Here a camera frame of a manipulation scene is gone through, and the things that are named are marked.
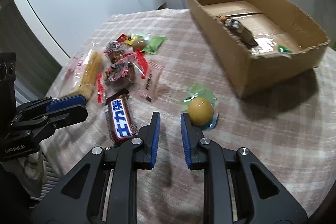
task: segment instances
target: pink tablecloth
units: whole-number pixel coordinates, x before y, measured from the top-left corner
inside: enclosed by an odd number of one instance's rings
[[[152,103],[142,100],[138,86],[130,89],[129,108],[138,127],[161,113],[157,163],[138,172],[138,223],[200,223],[203,173],[189,171],[180,133],[180,102],[195,83],[210,88],[219,101],[216,128],[206,137],[222,147],[248,147],[284,184],[308,215],[319,206],[336,178],[336,52],[327,49],[312,69],[248,100],[238,99],[189,10],[160,10],[110,17],[86,43],[116,39],[121,33],[151,33],[167,40],[156,56],[165,63]],[[65,66],[48,95],[56,97]],[[109,146],[105,115],[95,103],[81,123],[57,130],[42,142],[48,161],[66,174],[91,148]]]

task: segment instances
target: cloth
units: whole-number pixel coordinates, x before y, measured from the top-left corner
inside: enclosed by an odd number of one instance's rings
[[[204,135],[222,147],[249,148],[311,215],[336,177],[336,52],[328,48],[315,69],[240,100],[211,45],[189,10],[164,9],[113,15],[85,43],[107,44],[121,33],[150,33],[167,39],[148,60],[165,63],[157,98],[149,103],[130,89],[128,108],[140,128],[161,113],[157,162],[138,171],[138,223],[201,223],[203,172],[189,171],[180,132],[180,103],[200,83],[219,102],[215,129]],[[56,97],[65,66],[48,95]],[[56,130],[41,148],[57,173],[66,174],[94,146],[110,146],[103,106],[96,92],[81,124]]]
[[[38,198],[42,185],[47,182],[42,151],[1,163],[7,172],[13,173],[30,196]]]

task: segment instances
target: round yellow candy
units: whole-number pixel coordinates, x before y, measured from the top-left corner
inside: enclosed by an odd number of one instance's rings
[[[196,97],[188,105],[188,114],[192,123],[202,126],[210,122],[213,116],[211,103],[202,97]]]
[[[142,51],[147,46],[146,40],[143,38],[137,38],[133,41],[132,48],[135,52],[136,49]]]

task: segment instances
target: chocolate bar wrapper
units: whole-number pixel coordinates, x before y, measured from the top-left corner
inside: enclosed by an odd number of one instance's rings
[[[109,135],[115,146],[119,146],[137,135],[129,115],[127,98],[128,90],[122,89],[106,100],[105,116]]]

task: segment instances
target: metal screw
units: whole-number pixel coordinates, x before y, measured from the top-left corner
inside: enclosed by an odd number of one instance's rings
[[[102,148],[99,146],[96,146],[91,150],[92,154],[95,154],[95,155],[100,154],[102,151],[103,151]]]
[[[142,140],[140,138],[134,138],[132,139],[133,144],[141,144]]]
[[[241,147],[239,148],[239,153],[241,153],[242,155],[247,155],[248,153],[250,153],[250,150],[248,150],[246,147]]]
[[[209,144],[211,142],[211,140],[208,139],[208,138],[201,138],[200,142],[201,142],[201,144]]]

